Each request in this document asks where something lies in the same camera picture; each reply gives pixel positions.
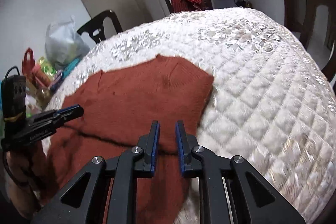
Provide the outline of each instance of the white quilted blanket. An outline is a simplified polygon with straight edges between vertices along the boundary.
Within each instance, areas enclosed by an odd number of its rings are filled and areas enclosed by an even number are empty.
[[[248,159],[311,223],[336,188],[335,95],[300,42],[259,11],[182,12],[118,34],[84,58],[48,108],[60,108],[89,75],[158,53],[215,76],[200,145]],[[199,223],[198,194],[193,181],[176,224]]]

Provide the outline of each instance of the floor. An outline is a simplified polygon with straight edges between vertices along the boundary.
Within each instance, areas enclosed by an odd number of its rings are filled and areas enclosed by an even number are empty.
[[[214,0],[214,9],[236,7],[234,0]]]

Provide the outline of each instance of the blue gripper pad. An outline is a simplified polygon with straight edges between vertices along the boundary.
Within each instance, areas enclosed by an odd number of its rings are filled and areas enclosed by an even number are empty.
[[[185,174],[185,160],[188,158],[189,145],[186,138],[186,133],[184,130],[184,125],[182,121],[178,121],[175,124],[175,135],[177,143],[178,161],[180,164],[181,174],[184,177]]]
[[[156,167],[158,148],[159,148],[159,139],[160,139],[160,124],[157,122],[156,128],[155,128],[153,149],[151,153],[151,174],[152,176],[154,175],[155,167]]]

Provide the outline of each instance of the black chair back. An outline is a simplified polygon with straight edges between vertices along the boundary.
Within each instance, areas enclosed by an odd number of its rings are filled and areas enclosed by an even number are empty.
[[[300,42],[305,47],[308,48],[309,40],[311,39],[316,11],[320,5],[325,5],[329,9],[329,15],[331,15],[331,21],[327,30],[327,41],[330,45],[334,45],[336,41],[336,0],[307,0],[307,8],[306,8],[306,16],[303,22],[303,31],[300,36]],[[322,69],[323,74],[326,76],[329,82],[332,81],[336,74],[336,50],[326,64],[326,66]]]
[[[82,35],[83,32],[87,32],[89,36],[96,42],[96,44],[106,40],[103,21],[107,17],[112,20],[113,26],[117,33],[123,31],[115,12],[113,12],[112,10],[106,10],[85,23],[82,27],[78,29],[77,33],[79,35]],[[93,33],[97,30],[99,33],[97,35],[93,35]]]

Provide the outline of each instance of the metal screw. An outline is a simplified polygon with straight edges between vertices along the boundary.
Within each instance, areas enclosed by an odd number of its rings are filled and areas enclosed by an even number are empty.
[[[200,145],[197,145],[194,147],[194,151],[197,152],[197,153],[201,153],[204,151],[204,147],[203,146],[200,146]]]
[[[131,151],[135,154],[140,153],[142,151],[142,148],[140,146],[134,146],[132,147]]]
[[[233,160],[234,160],[236,163],[240,164],[240,163],[242,163],[242,162],[244,161],[244,158],[243,158],[242,156],[235,156],[235,157],[233,158]]]
[[[99,163],[101,163],[102,161],[103,161],[103,158],[100,157],[100,156],[94,157],[94,158],[92,159],[92,162],[93,162],[94,164],[99,164]]]

